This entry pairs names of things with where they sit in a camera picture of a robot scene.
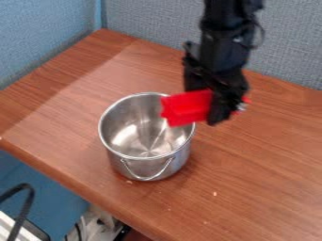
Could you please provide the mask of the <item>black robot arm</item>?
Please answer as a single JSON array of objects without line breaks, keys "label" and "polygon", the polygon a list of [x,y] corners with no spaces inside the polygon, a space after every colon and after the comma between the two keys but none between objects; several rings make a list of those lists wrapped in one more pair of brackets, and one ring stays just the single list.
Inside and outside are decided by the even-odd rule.
[{"label": "black robot arm", "polygon": [[243,67],[250,52],[263,43],[266,31],[257,16],[263,7],[263,0],[204,0],[200,42],[183,44],[183,88],[211,90],[210,126],[227,121],[245,105]]}]

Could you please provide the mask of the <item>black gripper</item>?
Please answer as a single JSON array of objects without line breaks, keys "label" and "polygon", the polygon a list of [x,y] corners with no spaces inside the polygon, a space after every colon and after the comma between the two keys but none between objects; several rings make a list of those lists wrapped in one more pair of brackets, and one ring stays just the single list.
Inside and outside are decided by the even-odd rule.
[{"label": "black gripper", "polygon": [[230,36],[203,32],[202,42],[183,44],[183,89],[212,89],[206,122],[210,126],[230,119],[245,103],[249,83],[242,73],[251,47],[251,32]]}]

